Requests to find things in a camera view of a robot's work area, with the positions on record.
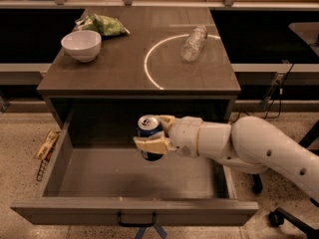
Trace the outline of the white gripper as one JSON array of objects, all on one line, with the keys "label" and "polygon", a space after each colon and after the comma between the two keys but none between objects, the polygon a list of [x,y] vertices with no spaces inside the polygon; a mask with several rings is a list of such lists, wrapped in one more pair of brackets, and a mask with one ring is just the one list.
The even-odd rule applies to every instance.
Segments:
[{"label": "white gripper", "polygon": [[135,137],[137,149],[155,154],[168,154],[175,151],[179,156],[197,158],[197,137],[203,123],[201,118],[185,117],[178,119],[169,115],[157,115],[162,129],[168,137],[147,139]]}]

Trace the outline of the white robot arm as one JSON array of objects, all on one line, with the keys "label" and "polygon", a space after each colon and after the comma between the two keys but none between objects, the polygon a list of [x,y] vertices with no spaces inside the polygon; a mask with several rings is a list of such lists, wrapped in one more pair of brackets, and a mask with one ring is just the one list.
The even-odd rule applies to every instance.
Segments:
[{"label": "white robot arm", "polygon": [[272,169],[319,201],[319,156],[261,118],[229,124],[147,115],[138,121],[134,143],[143,153],[201,156],[249,174]]}]

